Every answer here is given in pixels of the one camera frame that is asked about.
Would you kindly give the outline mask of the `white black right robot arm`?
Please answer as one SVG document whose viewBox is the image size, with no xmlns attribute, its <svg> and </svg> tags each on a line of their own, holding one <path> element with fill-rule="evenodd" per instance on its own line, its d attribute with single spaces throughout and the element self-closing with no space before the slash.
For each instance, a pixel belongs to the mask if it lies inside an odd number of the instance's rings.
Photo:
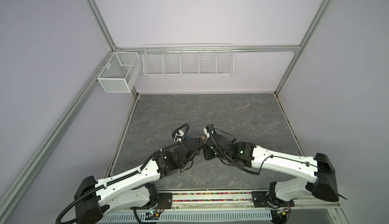
<svg viewBox="0 0 389 224">
<path fill-rule="evenodd" d="M 206 160 L 218 158 L 227 166 L 253 175 L 260 175 L 263 169 L 269 169 L 293 176 L 291 180 L 270 184 L 266 197 L 271 206 L 310 196 L 327 202 L 340 199 L 336 171 L 325 154 L 296 156 L 271 151 L 252 143 L 229 141 L 212 124 L 204 128 L 204 137 Z"/>
</svg>

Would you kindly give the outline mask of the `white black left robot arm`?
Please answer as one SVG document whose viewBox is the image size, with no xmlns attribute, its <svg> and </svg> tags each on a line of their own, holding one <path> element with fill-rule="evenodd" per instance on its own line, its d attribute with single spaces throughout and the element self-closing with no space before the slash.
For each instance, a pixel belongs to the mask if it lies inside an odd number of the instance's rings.
<svg viewBox="0 0 389 224">
<path fill-rule="evenodd" d="M 105 214 L 116 210 L 155 206 L 159 193 L 154 181 L 184 172 L 202 149 L 202 138 L 189 136 L 188 130 L 189 124 L 178 127 L 172 133 L 175 143 L 155 151 L 138 167 L 107 178 L 84 178 L 73 202 L 55 222 L 63 223 L 63 217 L 72 208 L 75 218 L 69 221 L 70 224 L 95 224 Z"/>
</svg>

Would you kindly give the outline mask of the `white mesh box basket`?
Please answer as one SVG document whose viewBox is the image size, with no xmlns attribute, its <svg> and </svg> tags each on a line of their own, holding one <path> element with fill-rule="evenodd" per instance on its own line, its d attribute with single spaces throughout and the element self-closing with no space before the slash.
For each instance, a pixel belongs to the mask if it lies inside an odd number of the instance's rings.
<svg viewBox="0 0 389 224">
<path fill-rule="evenodd" d="M 105 92 L 131 93 L 141 67 L 138 53 L 113 52 L 97 79 Z"/>
</svg>

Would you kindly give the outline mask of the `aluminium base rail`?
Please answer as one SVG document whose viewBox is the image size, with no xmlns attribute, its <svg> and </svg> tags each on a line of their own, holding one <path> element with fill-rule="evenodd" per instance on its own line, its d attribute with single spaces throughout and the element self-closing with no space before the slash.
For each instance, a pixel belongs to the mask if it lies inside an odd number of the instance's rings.
<svg viewBox="0 0 389 224">
<path fill-rule="evenodd" d="M 297 197 L 281 201 L 271 196 L 267 190 L 216 190 L 216 191 L 171 191 L 158 192 L 155 187 L 140 187 L 126 191 L 115 197 L 97 194 L 97 203 L 105 215 L 115 211 L 139 209 L 195 209 L 195 208 L 268 208 L 300 207 L 312 204 L 313 207 L 327 206 L 326 202 L 315 197 Z"/>
</svg>

